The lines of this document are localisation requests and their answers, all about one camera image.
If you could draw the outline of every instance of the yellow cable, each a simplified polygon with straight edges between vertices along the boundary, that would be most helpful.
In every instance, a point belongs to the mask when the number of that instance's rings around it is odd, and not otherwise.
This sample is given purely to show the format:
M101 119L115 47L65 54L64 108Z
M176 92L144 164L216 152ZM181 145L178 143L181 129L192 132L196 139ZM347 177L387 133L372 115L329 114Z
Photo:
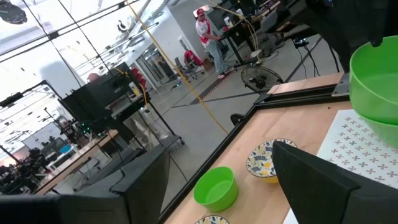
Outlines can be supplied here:
M199 2L200 4L205 5L205 3L203 3L203 2L200 2L200 1L198 1L198 0L195 0L195 1L196 1L196 2ZM253 38L253 41L254 41L254 50L256 51L257 59L261 62L260 57L259 57L259 54L258 54L259 46L258 46L257 35L254 35L254 34L253 34L253 33L256 33L256 31L254 30L254 28L253 28L253 26L251 25L251 23L250 23L246 18L244 18L244 17L242 17L241 15L239 15L238 13L233 12L233 11L230 11L230 10L228 10L228 9L225 9L225 8L223 8L223 7L221 7L221 6L217 5L217 4L215 4L212 0L209 0L209 2L211 2L211 4L212 4L213 7L217 7L217 8L219 8L219 9L222 9L222 10L226 11L226 12L229 12L229 13L231 13L231 14L234 14L235 16L238 16L239 18L242 18L244 21L246 21L246 23L247 23L248 26L249 26L249 32L250 32L251 37Z
M127 72L122 72L122 71L120 71L120 69L118 69L118 68L114 68L116 71L118 71L120 74L122 74L122 75L125 75L125 76L127 76L128 77L128 74L127 74ZM148 101L147 101L147 93L145 92L145 89L144 89L144 87L141 85L141 84L139 84L140 85L140 87L141 87L141 89L142 89L142 92L143 92L143 94L144 94L144 101L145 101L145 107L147 107L147 104L148 104ZM152 141L151 141L151 139L150 139L150 131L149 131L149 123L148 123L148 119L146 119L146 123L147 123L147 125L148 125L148 140L149 140L149 147L150 147L150 149L152 150L153 149L153 144L152 144Z
M154 41L155 45L157 48L162 52L162 55L166 58L166 60L169 62L169 64L173 65L173 68L177 71L177 73L181 76L181 78L184 80L185 84L191 89L193 94L195 94L196 98L198 98L199 103L207 110L208 114L213 118L213 120L218 124L218 126L226 133L228 134L228 131L221 125L221 123L214 117L213 113L208 109L206 104L203 102L203 100L199 97L199 94L196 92L196 90L191 86L191 84L188 82L188 80L184 77L184 75L181 73L181 71L178 69L178 67L169 59L169 56L163 51L162 47L159 45L159 43L155 40L155 37L148 31L148 27L143 23L141 18L137 15L135 10L131 7L130 4L128 4L127 0L124 0L126 4L130 7L132 13L134 13L135 17L138 18L138 21L141 23L145 31L149 34L151 39Z

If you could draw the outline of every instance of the black fan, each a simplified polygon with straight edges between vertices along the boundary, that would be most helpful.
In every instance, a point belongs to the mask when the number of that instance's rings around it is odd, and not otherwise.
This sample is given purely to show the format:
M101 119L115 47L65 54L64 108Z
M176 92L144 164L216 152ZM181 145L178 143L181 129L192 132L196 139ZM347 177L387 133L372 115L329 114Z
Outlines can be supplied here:
M276 72L266 67L246 68L241 75L244 86L260 94L267 93L274 85L284 82Z

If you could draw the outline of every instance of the white shirt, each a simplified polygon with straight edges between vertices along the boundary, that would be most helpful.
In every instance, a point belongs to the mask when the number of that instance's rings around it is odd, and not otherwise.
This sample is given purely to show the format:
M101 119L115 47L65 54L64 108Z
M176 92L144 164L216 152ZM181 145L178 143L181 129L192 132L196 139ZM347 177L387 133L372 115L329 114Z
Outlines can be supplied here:
M201 37L201 43L206 48L211 41L214 41L212 39L207 39L206 42L203 42L203 39L205 39L203 34L207 33L209 28L210 28L210 31L211 31L211 27L207 26L206 21L200 22L199 20L197 20L195 27L197 28L197 32L198 32L199 37Z

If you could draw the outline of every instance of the red object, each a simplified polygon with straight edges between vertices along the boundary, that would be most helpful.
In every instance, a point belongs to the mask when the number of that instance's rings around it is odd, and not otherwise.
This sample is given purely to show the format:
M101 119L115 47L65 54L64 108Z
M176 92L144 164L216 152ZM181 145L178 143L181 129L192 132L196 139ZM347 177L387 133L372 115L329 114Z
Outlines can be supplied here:
M144 76L140 73L138 73L138 69L133 68L132 69L132 74L136 76L138 82L144 87L144 89L146 90L147 88L145 87L145 84L147 83L147 80L145 80Z
M188 62L193 60L198 66L203 65L203 62L200 60L200 58L198 58L191 50L187 50L184 53L184 59L185 59L185 61L188 61Z
M211 26L210 26L210 23L209 23L209 20L208 19L205 19L205 21L204 22L206 22L206 24L207 24L207 34L211 34ZM209 38L206 38L206 37L201 37L201 36L199 36L199 38L200 38L200 41L202 42L202 43L204 43L204 44L206 44L207 43L207 40L209 40Z
M201 16L201 15L203 15L205 13L205 11L203 10L203 9L198 9L197 10L197 15L198 16Z

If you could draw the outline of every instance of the red chair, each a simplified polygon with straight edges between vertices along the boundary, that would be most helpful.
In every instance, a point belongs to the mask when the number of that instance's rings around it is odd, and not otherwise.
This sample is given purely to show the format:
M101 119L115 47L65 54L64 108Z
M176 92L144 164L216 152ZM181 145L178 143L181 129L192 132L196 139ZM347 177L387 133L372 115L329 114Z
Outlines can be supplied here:
M147 88L146 88L147 80L145 80L145 78L144 78L144 76L143 76L142 74L138 73L138 69L133 68L133 69L132 69L132 74L133 74L134 76L136 76L138 82L139 82L139 83L144 87L144 89L146 90L146 89L147 89Z

